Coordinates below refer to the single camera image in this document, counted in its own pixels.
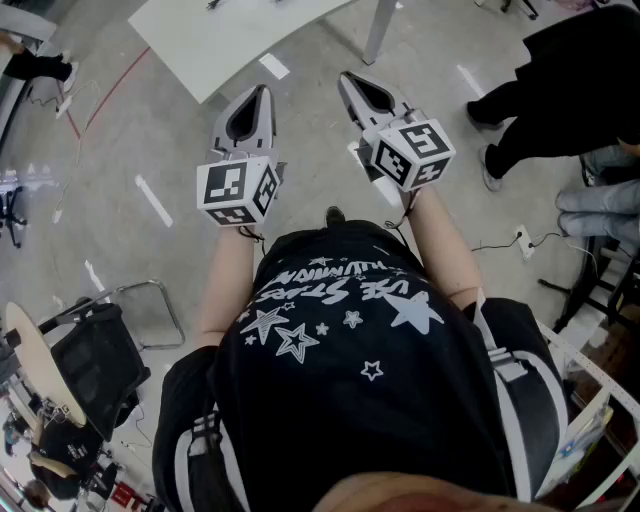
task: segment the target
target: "hair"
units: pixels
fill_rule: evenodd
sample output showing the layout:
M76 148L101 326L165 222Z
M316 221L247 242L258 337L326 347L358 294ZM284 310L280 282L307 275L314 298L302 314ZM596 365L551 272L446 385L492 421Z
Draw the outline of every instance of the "hair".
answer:
M24 498L33 508L42 510L49 504L49 491L40 480L31 480L24 486Z

